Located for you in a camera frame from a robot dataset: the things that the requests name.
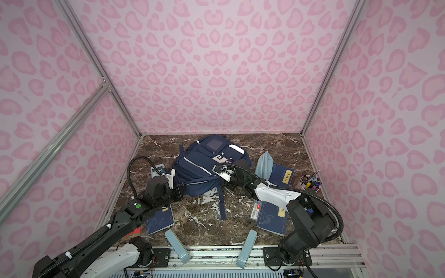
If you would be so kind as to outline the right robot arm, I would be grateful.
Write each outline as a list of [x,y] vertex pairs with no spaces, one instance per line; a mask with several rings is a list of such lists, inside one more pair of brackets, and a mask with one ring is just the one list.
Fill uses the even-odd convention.
[[281,240],[275,256],[281,265],[304,261],[303,252],[334,240],[343,232],[340,212],[311,189],[278,186],[241,168],[226,170],[220,176],[228,184],[241,187],[250,198],[273,204],[290,216],[294,231]]

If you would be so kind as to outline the navy blue student backpack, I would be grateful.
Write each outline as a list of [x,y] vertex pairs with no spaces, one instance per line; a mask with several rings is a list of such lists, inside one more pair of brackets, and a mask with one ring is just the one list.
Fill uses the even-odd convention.
[[216,189],[219,195],[219,209],[222,220],[226,219],[224,207],[223,179],[215,174],[213,168],[218,163],[241,162],[251,166],[248,152],[229,141],[224,136],[210,135],[194,141],[187,149],[180,146],[179,156],[172,164],[175,171],[174,185],[185,187],[188,196],[201,196]]

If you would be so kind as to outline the navy book yellow label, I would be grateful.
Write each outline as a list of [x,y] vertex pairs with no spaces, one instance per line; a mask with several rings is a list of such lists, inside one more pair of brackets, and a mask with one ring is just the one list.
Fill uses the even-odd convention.
[[274,185],[288,188],[293,179],[294,172],[294,169],[274,163],[268,180]]

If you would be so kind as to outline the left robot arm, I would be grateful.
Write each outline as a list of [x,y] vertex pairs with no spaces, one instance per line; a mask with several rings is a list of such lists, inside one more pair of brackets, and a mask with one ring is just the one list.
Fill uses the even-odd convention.
[[184,188],[174,184],[175,169],[159,171],[142,193],[118,210],[110,220],[81,243],[51,259],[40,259],[34,278],[108,278],[131,266],[156,263],[152,245],[140,236],[107,254],[116,242],[140,228],[157,211],[183,199]]

